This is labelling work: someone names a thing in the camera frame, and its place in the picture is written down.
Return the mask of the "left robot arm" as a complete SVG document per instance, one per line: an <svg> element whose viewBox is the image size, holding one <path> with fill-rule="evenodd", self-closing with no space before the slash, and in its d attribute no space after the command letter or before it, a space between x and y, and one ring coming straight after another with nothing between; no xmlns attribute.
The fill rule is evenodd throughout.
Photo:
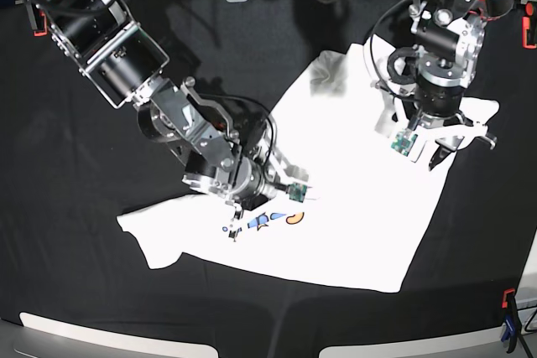
<svg viewBox="0 0 537 358"><path fill-rule="evenodd" d="M391 148L419 161L435 144L428 162L433 170L478 138L494 148L497 139L485 122L461 110L476 75L485 28L507 15L516 0L402 0L412 20L414 44L395 49L386 73L374 71L375 86L392 99L397 117Z"/></svg>

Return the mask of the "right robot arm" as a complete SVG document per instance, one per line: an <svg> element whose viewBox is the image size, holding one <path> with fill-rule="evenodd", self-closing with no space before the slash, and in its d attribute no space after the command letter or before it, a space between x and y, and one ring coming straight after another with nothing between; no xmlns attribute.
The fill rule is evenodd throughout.
<svg viewBox="0 0 537 358"><path fill-rule="evenodd" d="M150 141L184 166L184 183L234 209L224 231L232 239L277 216L305 217L307 176L277 154L277 125L265 109L262 130L243 137L226 108L229 95L202 95L195 78L164 75L169 56L124 0L25 0L37 35L44 35L114 109L129 104Z"/></svg>

